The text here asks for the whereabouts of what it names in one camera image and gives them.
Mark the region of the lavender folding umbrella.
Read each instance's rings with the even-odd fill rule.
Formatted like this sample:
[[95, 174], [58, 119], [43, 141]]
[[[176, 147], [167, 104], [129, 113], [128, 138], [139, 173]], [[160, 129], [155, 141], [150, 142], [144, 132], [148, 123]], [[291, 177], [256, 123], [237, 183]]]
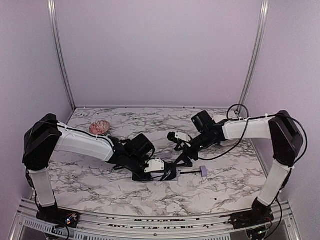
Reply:
[[189, 175], [189, 174], [200, 174], [202, 178], [208, 176], [208, 170], [205, 166], [200, 166], [199, 170], [193, 170], [193, 171], [178, 171], [177, 170], [177, 177], [178, 175]]

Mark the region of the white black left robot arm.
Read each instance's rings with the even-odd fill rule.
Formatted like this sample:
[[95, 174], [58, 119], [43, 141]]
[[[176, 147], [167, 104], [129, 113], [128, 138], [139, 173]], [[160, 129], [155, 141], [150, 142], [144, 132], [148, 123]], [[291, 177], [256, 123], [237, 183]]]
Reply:
[[24, 135], [22, 163], [35, 190], [39, 214], [45, 219], [69, 215], [58, 207], [48, 172], [53, 152], [68, 152], [92, 157], [132, 172], [134, 181], [170, 181], [177, 177], [173, 163], [154, 158], [155, 147], [144, 135], [120, 140], [112, 136], [93, 135], [71, 128], [47, 114]]

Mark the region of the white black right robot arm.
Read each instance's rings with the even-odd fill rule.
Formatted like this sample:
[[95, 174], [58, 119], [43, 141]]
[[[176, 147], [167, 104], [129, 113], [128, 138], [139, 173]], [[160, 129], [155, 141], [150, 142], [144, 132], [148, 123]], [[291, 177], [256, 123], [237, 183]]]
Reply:
[[250, 140], [257, 155], [263, 158], [266, 154], [262, 144], [270, 142], [267, 177], [248, 212], [252, 221], [261, 219], [286, 187], [295, 164], [307, 150], [307, 135], [301, 132], [303, 127], [286, 110], [237, 119], [228, 115], [211, 117], [203, 110], [191, 121], [199, 132], [198, 136], [191, 137], [179, 131], [167, 135], [169, 141], [176, 143], [176, 150], [182, 152], [177, 161], [184, 161], [186, 165], [192, 160], [200, 160], [200, 151], [231, 141], [239, 144], [242, 140]]

